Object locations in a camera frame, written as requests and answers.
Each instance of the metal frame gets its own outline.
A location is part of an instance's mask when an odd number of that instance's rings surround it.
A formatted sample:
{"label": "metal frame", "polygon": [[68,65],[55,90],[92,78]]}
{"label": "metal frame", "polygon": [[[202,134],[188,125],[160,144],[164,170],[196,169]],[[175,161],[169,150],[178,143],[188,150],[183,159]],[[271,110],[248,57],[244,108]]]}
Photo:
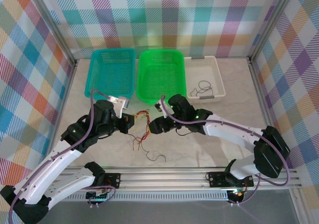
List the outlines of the metal frame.
{"label": "metal frame", "polygon": [[76,69],[77,69],[77,63],[75,63],[75,65],[72,66],[72,71],[71,71],[71,75],[70,75],[70,78],[69,78],[69,82],[67,84],[66,91],[64,92],[64,95],[63,95],[60,111],[59,111],[57,119],[56,119],[56,126],[54,127],[52,140],[50,141],[50,144],[49,144],[49,146],[47,148],[47,151],[46,151],[46,154],[45,154],[46,156],[51,152],[53,144],[57,143],[57,141],[56,141],[56,133],[58,131],[58,127],[61,124],[61,120],[62,120],[61,117],[62,117],[64,109],[65,109],[66,101],[69,98],[69,94],[70,94],[71,87],[72,87],[72,84],[73,84],[73,80],[74,80],[74,77],[75,77]]}
{"label": "metal frame", "polygon": [[[61,110],[59,116],[57,118],[57,125],[55,127],[54,136],[57,132],[57,127],[61,122],[61,115],[63,114],[63,110],[65,107],[66,100],[68,99],[69,92],[73,83],[73,79],[76,72],[76,64],[77,60],[74,58],[70,48],[68,47],[63,35],[61,34],[58,25],[53,20],[49,10],[47,9],[43,0],[33,0],[40,14],[42,15],[44,21],[47,26],[50,28],[53,33],[58,45],[61,47],[62,51],[68,57],[68,60],[73,64],[72,73],[70,76],[70,80],[67,86],[67,90],[65,92]],[[281,14],[283,13],[287,3],[289,0],[280,0],[273,11],[273,16],[269,19],[266,30],[261,35],[250,59],[248,60],[249,70],[252,76],[252,80],[255,86],[256,94],[258,97],[258,101],[262,110],[262,115],[265,120],[265,123],[268,125],[272,125],[272,119],[270,116],[269,109],[267,107],[267,103],[265,101],[265,97],[263,96],[261,85],[259,83],[256,71],[253,66],[253,62],[256,60],[258,55],[260,54],[263,46],[265,45],[267,39],[269,38],[273,28],[276,26]],[[54,140],[51,142],[48,152],[51,150],[51,146]],[[66,168],[61,175],[57,178],[56,181],[61,180],[66,176],[70,176],[75,172],[79,171],[82,167],[68,167]],[[205,174],[207,172],[212,171],[224,171],[224,168],[218,167],[175,167],[175,168],[147,168],[147,167],[128,167],[128,168],[115,168],[115,167],[105,167],[107,172],[118,172],[121,173],[121,192],[142,192],[142,191],[220,191],[226,190],[223,188],[210,188],[209,183],[205,178]],[[292,180],[288,186],[285,187],[276,187],[272,186],[269,183],[262,181],[259,189],[290,189],[290,193],[292,196],[292,200],[295,206],[295,210],[297,212],[298,218],[303,224],[312,224],[315,223],[312,214],[309,211],[307,202],[305,201],[305,197],[303,191],[301,189],[301,183],[298,178],[298,174],[296,170],[290,170],[292,175]],[[283,182],[286,178],[285,170],[282,171],[279,178],[276,179],[277,182]],[[257,184],[257,178],[254,177],[254,183]]]}
{"label": "metal frame", "polygon": [[274,27],[276,26],[279,18],[283,14],[286,5],[288,4],[290,0],[279,0],[278,4],[276,5],[274,11],[272,12],[272,16],[269,18],[266,29],[261,34],[256,47],[251,55],[251,61],[252,63],[256,60],[258,55],[260,54],[261,50],[263,49],[267,39],[269,38],[271,32],[273,31]]}
{"label": "metal frame", "polygon": [[76,59],[74,58],[69,46],[67,45],[63,35],[60,32],[60,29],[58,28],[58,25],[53,20],[50,11],[46,7],[43,0],[32,0],[36,6],[36,8],[39,10],[41,16],[43,17],[43,20],[45,21],[46,25],[49,27],[50,31],[52,32],[55,40],[57,41],[58,45],[61,47],[64,54],[67,56],[71,64],[76,64]]}
{"label": "metal frame", "polygon": [[[82,167],[67,167],[55,180],[62,180],[78,172]],[[103,167],[108,173],[121,173],[120,191],[207,191],[207,190],[236,190],[236,188],[210,188],[206,180],[207,172],[223,172],[224,167]],[[301,183],[295,169],[290,170],[289,185],[277,187],[261,181],[259,189],[277,190],[301,188]],[[285,170],[281,171],[277,179],[268,180],[284,182],[287,178]]]}
{"label": "metal frame", "polygon": [[273,126],[274,122],[271,119],[270,111],[268,109],[265,96],[263,95],[263,91],[261,89],[261,84],[259,82],[259,79],[258,79],[258,76],[257,76],[257,72],[256,72],[254,66],[251,64],[249,58],[247,58],[247,64],[248,64],[248,68],[249,68],[249,71],[250,71],[251,78],[253,80],[253,84],[254,84],[254,87],[255,87],[255,90],[256,90],[256,95],[257,95],[257,98],[258,98],[258,103],[259,103],[259,106],[260,106],[260,109],[261,109],[265,124]]}
{"label": "metal frame", "polygon": [[[76,192],[67,198],[64,202],[86,202],[86,192]],[[94,201],[104,201],[104,199],[95,198]],[[228,200],[227,190],[201,190],[201,191],[123,191],[117,190],[112,202],[129,201],[129,202],[171,202],[171,201],[226,201]]]}
{"label": "metal frame", "polygon": [[260,30],[260,27],[263,25],[265,17],[267,16],[267,13],[272,5],[273,0],[267,0],[266,3],[263,6],[263,9],[259,15],[258,21],[256,21],[256,25],[254,29],[251,32],[251,36],[249,38],[248,45],[246,45],[246,48],[244,50],[243,55],[246,56],[249,54],[249,51],[255,41],[256,36],[258,35],[258,32]]}

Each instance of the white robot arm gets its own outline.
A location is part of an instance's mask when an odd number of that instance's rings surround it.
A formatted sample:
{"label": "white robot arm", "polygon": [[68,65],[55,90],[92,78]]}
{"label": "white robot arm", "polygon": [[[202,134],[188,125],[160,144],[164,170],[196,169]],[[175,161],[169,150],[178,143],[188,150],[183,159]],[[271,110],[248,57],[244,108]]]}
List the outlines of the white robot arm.
{"label": "white robot arm", "polygon": [[[164,116],[149,124],[151,133],[168,132],[184,125],[192,132],[230,140],[253,153],[246,158],[232,160],[222,177],[217,174],[229,187],[237,186],[247,176],[258,173],[271,178],[278,177],[290,150],[275,128],[247,127],[224,120],[207,110],[195,110],[181,95],[171,97],[168,103],[174,114],[168,112],[162,99],[156,108],[164,111]],[[99,138],[108,137],[117,130],[128,133],[134,125],[135,117],[122,113],[126,107],[126,99],[109,97],[107,101],[97,101],[93,105],[94,116],[84,115],[68,126],[55,148],[30,175],[15,186],[3,187],[0,194],[24,223],[38,223],[55,204],[80,189],[106,185],[109,176],[95,162],[87,163],[67,179],[56,183],[53,181],[71,162],[97,143]],[[65,151],[83,139],[90,126],[92,128],[87,137],[73,149]]]}
{"label": "white robot arm", "polygon": [[253,153],[246,158],[232,160],[226,167],[225,179],[230,185],[235,186],[247,176],[258,173],[277,178],[281,169],[287,168],[290,150],[274,127],[252,128],[227,121],[207,110],[195,110],[181,95],[174,95],[168,100],[174,111],[171,115],[163,100],[162,97],[156,108],[163,111],[164,116],[150,123],[151,133],[159,134],[185,126],[192,132],[227,139]]}
{"label": "white robot arm", "polygon": [[93,116],[84,115],[68,126],[61,140],[32,173],[15,186],[3,187],[0,194],[24,223],[38,223],[55,204],[80,189],[106,186],[109,177],[95,162],[87,163],[67,179],[53,181],[99,138],[108,137],[117,130],[128,133],[135,117],[122,113],[127,105],[125,98],[108,97],[108,100],[97,101],[92,107]]}

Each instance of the plaid fabric backdrop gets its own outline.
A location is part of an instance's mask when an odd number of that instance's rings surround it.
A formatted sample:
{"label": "plaid fabric backdrop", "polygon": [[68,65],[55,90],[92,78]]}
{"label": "plaid fabric backdrop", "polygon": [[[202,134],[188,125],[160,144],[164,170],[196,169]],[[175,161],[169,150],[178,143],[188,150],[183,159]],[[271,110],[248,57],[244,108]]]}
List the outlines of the plaid fabric backdrop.
{"label": "plaid fabric backdrop", "polygon": [[261,35],[263,34],[263,32],[265,31],[265,29],[266,29],[266,27],[267,27],[267,23],[268,23],[268,21],[269,21],[269,18],[273,15],[273,11],[274,11],[274,9],[275,9],[275,7],[276,7],[276,5],[277,5],[278,2],[279,2],[279,0],[273,0],[273,2],[271,3],[271,6],[270,6],[270,8],[269,8],[269,10],[268,10],[268,12],[267,12],[265,18],[264,18],[264,21],[263,21],[263,23],[261,24],[261,26],[260,26],[260,28],[259,28],[259,30],[258,30],[258,33],[257,33],[257,35],[256,35],[256,37],[255,37],[255,40],[254,40],[254,42],[253,42],[253,45],[250,47],[250,51],[249,51],[248,56],[252,55],[252,53],[253,53],[253,51],[254,51],[254,49],[255,49],[255,47],[256,47],[256,44],[257,44],[257,42],[259,41],[260,36],[261,36]]}
{"label": "plaid fabric backdrop", "polygon": [[[0,189],[42,161],[70,71],[34,3],[0,0]],[[0,197],[0,223],[8,211]]]}
{"label": "plaid fabric backdrop", "polygon": [[290,0],[256,69],[319,223],[319,0]]}
{"label": "plaid fabric backdrop", "polygon": [[77,58],[99,48],[248,55],[278,0],[44,0]]}

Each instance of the cable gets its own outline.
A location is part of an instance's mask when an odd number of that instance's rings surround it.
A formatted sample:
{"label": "cable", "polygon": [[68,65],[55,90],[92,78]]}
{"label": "cable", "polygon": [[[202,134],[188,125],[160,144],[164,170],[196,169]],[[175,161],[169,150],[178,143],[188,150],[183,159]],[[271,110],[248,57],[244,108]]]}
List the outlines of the cable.
{"label": "cable", "polygon": [[109,179],[106,180],[107,182],[110,183],[110,186],[112,185],[111,181]]}
{"label": "cable", "polygon": [[282,154],[280,153],[280,151],[268,140],[266,139],[265,137],[257,134],[257,133],[254,133],[252,132],[251,130],[247,129],[247,128],[243,128],[241,126],[238,126],[236,124],[233,124],[233,123],[229,123],[229,122],[224,122],[224,121],[220,121],[220,120],[215,120],[215,119],[205,119],[205,120],[195,120],[195,121],[182,121],[182,120],[179,120],[175,117],[173,117],[170,112],[166,109],[165,105],[164,105],[164,99],[165,99],[165,95],[162,95],[161,98],[160,98],[160,102],[161,102],[161,105],[164,109],[164,111],[166,112],[166,114],[174,121],[178,122],[178,123],[182,123],[182,124],[195,124],[195,123],[220,123],[221,125],[227,125],[227,126],[231,126],[231,127],[234,127],[234,128],[237,128],[239,130],[242,130],[242,131],[245,131],[245,132],[248,132],[248,133],[251,133],[251,135],[254,135],[260,139],[262,139],[264,142],[266,142],[274,151],[275,153],[279,156],[280,160],[282,161],[286,171],[287,171],[287,179],[284,183],[274,183],[274,182],[271,182],[267,179],[264,179],[262,177],[260,177],[260,175],[258,176],[259,179],[262,179],[263,181],[266,181],[270,184],[273,184],[273,185],[276,185],[276,186],[285,186],[289,183],[290,181],[290,172],[289,172],[289,167],[288,167],[288,164],[287,162],[285,161],[285,158],[282,156]]}
{"label": "cable", "polygon": [[58,158],[59,156],[61,156],[62,154],[65,154],[66,152],[70,151],[71,149],[75,148],[77,145],[79,145],[80,143],[82,143],[90,134],[92,126],[93,126],[93,118],[94,118],[94,102],[93,102],[93,93],[97,92],[100,95],[102,95],[105,98],[109,98],[108,96],[106,96],[105,94],[103,94],[102,92],[100,92],[97,89],[92,89],[91,90],[91,94],[90,94],[90,101],[91,101],[91,119],[90,119],[90,125],[88,130],[86,131],[85,135],[79,140],[77,141],[75,144],[71,145],[70,147],[66,148],[65,150],[63,150],[62,152],[54,155],[51,157],[51,159],[45,161],[28,179],[28,182],[26,182],[21,190],[19,190],[19,192],[17,193],[17,195],[15,196],[15,198],[13,199],[11,205],[10,205],[10,209],[9,209],[9,224],[13,224],[12,222],[12,213],[13,213],[13,206],[15,205],[16,201],[18,200],[18,198],[21,196],[21,194],[23,193],[23,191],[26,190],[28,184],[34,179],[34,177],[50,162],[53,162],[56,158]]}
{"label": "cable", "polygon": [[247,193],[247,189],[248,189],[248,184],[247,184],[247,181],[246,181],[246,179],[245,179],[244,181],[245,181],[245,191],[244,191],[244,193]]}
{"label": "cable", "polygon": [[247,198],[246,200],[243,200],[240,204],[243,204],[243,203],[246,203],[246,202],[248,202],[250,199],[252,199],[253,198],[253,196],[256,194],[256,192],[257,192],[257,190],[258,190],[258,188],[259,188],[259,186],[260,186],[260,174],[259,175],[257,175],[257,177],[258,177],[258,183],[257,183],[257,185],[256,185],[256,188],[255,188],[255,190],[253,191],[253,193],[252,193],[252,195],[249,197],[249,198]]}
{"label": "cable", "polygon": [[[130,134],[130,133],[127,133],[127,135],[132,136],[132,137],[134,138],[134,140],[137,139],[134,135],[132,135],[132,134]],[[140,143],[140,145],[141,145],[142,150],[146,153],[145,156],[146,156],[146,158],[147,158],[149,161],[155,162],[159,157],[163,157],[164,160],[165,160],[165,163],[166,163],[166,156],[165,156],[165,155],[163,155],[163,154],[160,153],[160,154],[156,157],[156,159],[150,159],[150,158],[148,157],[148,154],[150,153],[150,151],[145,150],[144,147],[143,147],[143,145],[142,145],[142,143]]]}
{"label": "cable", "polygon": [[100,138],[98,138],[98,139],[105,139],[105,138],[110,137],[110,136],[111,136],[111,135],[110,135],[110,134],[108,134],[108,135],[103,136],[103,137],[100,137]]}
{"label": "cable", "polygon": [[189,132],[189,133],[186,133],[186,134],[179,134],[179,133],[177,132],[177,128],[175,129],[175,132],[176,132],[179,136],[186,136],[186,135],[188,135],[188,134],[190,134],[190,133],[193,133],[193,132]]}
{"label": "cable", "polygon": [[[209,84],[209,86],[206,86],[206,87],[204,87],[204,88],[202,88],[201,86],[200,86],[200,83],[201,82],[207,82],[208,84]],[[213,88],[212,88],[212,86],[211,86],[211,83],[209,82],[209,81],[200,81],[200,82],[198,82],[198,87],[200,88],[200,90],[198,91],[197,90],[197,88],[194,88],[194,90],[192,91],[192,92],[190,92],[190,95],[191,96],[193,96],[192,95],[192,93],[194,92],[194,91],[196,91],[196,95],[195,96],[197,96],[198,94],[204,94],[205,92],[207,92],[207,91],[209,91],[209,90],[211,90],[211,95],[214,95],[214,90],[213,90]]]}
{"label": "cable", "polygon": [[134,151],[134,142],[135,140],[138,142],[138,150],[140,149],[140,145],[142,143],[142,141],[144,141],[150,134],[150,130],[149,130],[149,124],[151,123],[151,120],[150,120],[150,114],[149,114],[149,109],[147,110],[144,110],[144,111],[139,111],[137,112],[134,116],[135,118],[139,117],[140,115],[144,115],[142,118],[146,117],[147,118],[147,124],[146,124],[146,128],[145,128],[145,133],[143,134],[142,138],[140,137],[135,137],[134,140],[133,140],[133,151]]}
{"label": "cable", "polygon": [[[86,187],[86,188],[83,188],[83,189],[101,189],[101,188],[105,188],[105,189],[113,189],[114,193],[105,201],[99,203],[96,207],[98,208],[99,206],[102,206],[104,205],[105,203],[109,202],[116,194],[116,188],[113,187],[113,186],[96,186],[96,187]],[[91,200],[92,200],[92,197],[89,198],[89,204],[90,204],[90,207],[93,206],[93,204],[91,203]]]}

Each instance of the white floor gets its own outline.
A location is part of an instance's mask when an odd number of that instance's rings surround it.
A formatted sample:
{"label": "white floor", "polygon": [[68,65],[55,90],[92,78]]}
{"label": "white floor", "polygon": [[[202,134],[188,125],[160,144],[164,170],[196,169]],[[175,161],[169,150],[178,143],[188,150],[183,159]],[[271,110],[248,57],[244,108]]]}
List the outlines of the white floor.
{"label": "white floor", "polygon": [[[251,127],[264,128],[265,123],[258,105],[255,88],[251,79],[246,59],[223,58],[217,59],[217,63],[224,82],[226,96],[219,103],[194,105],[196,109],[203,108],[216,113],[217,115]],[[66,102],[62,115],[61,124],[58,128],[55,140],[66,130],[68,125],[88,114],[90,101],[84,96],[89,60],[81,60],[75,74],[73,85]],[[155,107],[146,105],[139,101],[134,94],[129,109],[126,113],[150,109],[151,120],[161,116]],[[135,136],[142,136],[145,130],[143,120],[137,130],[133,127],[130,133]],[[180,133],[188,132],[182,128]],[[159,135],[151,134],[143,146],[149,150],[149,157],[155,158],[158,153],[166,156],[157,161],[151,162],[145,157],[142,150],[132,150],[133,138],[128,135],[116,132],[111,137],[100,140],[91,146],[81,157],[75,160],[72,165],[84,166],[87,162],[95,161],[101,166],[226,166],[234,158],[242,158],[249,155],[247,150],[222,140],[218,137],[204,136],[199,133],[192,133],[187,136],[178,136],[174,130]]]}

